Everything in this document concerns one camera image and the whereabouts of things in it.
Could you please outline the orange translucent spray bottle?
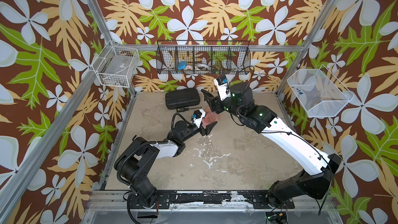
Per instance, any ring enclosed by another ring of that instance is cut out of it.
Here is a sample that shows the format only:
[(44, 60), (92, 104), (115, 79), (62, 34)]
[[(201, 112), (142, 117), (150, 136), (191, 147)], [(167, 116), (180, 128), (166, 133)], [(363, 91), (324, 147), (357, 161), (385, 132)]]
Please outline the orange translucent spray bottle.
[(205, 110), (205, 113), (206, 113), (205, 117), (202, 120), (202, 124), (204, 127), (219, 121), (220, 118), (219, 115), (216, 114), (215, 112), (212, 112), (209, 108)]

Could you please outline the black spray nozzle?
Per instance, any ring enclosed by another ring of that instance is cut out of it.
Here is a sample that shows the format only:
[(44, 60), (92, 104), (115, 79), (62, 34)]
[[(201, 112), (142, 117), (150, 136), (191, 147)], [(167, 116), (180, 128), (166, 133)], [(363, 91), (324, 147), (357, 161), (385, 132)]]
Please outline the black spray nozzle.
[(204, 100), (207, 102), (207, 104), (208, 104), (210, 110), (211, 110), (212, 112), (214, 112), (215, 109), (216, 109), (216, 101), (217, 101), (217, 98), (214, 97), (210, 92), (208, 92), (208, 91), (205, 90), (205, 89), (202, 89), (201, 92), (203, 93), (203, 95), (204, 95)]

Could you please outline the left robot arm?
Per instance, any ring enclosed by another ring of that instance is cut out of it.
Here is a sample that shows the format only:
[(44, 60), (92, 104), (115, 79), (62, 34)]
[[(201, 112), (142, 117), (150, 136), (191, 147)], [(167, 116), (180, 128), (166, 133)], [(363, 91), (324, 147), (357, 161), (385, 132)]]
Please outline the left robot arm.
[(170, 131), (162, 141), (147, 141), (133, 137), (129, 147), (114, 163), (117, 180), (130, 189), (132, 197), (143, 207), (152, 207), (157, 200), (157, 189), (150, 182), (148, 173), (157, 159), (179, 156), (186, 147), (185, 141), (196, 134), (207, 136), (218, 123), (213, 117), (206, 121), (207, 113), (200, 109), (188, 121), (181, 113), (172, 117)]

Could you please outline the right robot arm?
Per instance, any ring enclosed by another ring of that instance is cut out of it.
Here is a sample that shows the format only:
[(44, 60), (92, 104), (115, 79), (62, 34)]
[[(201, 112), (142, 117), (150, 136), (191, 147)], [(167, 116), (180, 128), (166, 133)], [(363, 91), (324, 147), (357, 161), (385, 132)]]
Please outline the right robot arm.
[(325, 201), (342, 159), (328, 155), (290, 129), (270, 108), (255, 104), (252, 89), (242, 84), (217, 86), (218, 95), (202, 90), (204, 100), (216, 114), (228, 112), (246, 126), (268, 138), (298, 162), (303, 170), (285, 180), (277, 180), (266, 193), (271, 207), (287, 206), (295, 197), (307, 195)]

